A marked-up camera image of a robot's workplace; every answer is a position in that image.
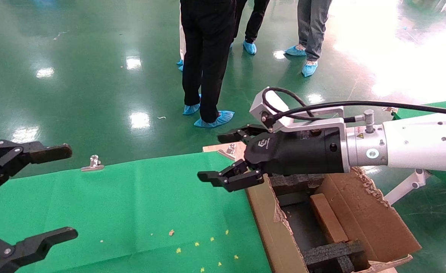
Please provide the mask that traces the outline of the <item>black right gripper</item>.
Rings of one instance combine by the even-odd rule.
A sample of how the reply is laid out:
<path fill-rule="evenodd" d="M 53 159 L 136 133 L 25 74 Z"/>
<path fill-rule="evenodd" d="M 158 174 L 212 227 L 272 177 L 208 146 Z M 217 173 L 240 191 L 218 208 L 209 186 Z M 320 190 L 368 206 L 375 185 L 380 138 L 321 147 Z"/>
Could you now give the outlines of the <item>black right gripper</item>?
<path fill-rule="evenodd" d="M 347 173 L 349 163 L 343 157 L 339 128 L 318 132 L 270 133 L 264 126 L 247 124 L 218 134 L 219 143 L 244 142 L 245 159 L 235 161 L 221 171 L 200 171 L 198 179 L 227 192 L 245 190 L 264 183 L 264 174 Z"/>

